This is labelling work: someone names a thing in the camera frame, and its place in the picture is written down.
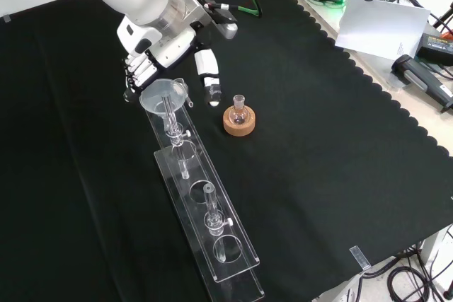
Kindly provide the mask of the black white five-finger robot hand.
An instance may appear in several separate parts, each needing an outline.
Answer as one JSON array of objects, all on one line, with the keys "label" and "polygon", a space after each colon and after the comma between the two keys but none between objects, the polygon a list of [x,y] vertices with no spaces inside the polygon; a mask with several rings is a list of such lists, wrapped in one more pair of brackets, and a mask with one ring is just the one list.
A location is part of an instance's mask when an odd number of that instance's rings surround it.
[{"label": "black white five-finger robot hand", "polygon": [[164,37],[156,28],[135,25],[124,17],[117,36],[127,52],[124,59],[124,99],[132,102],[164,72],[180,64],[188,55],[195,58],[197,74],[201,79],[206,101],[216,107],[221,101],[222,87],[219,67],[212,49],[197,39],[195,27],[188,26],[174,38]]}]

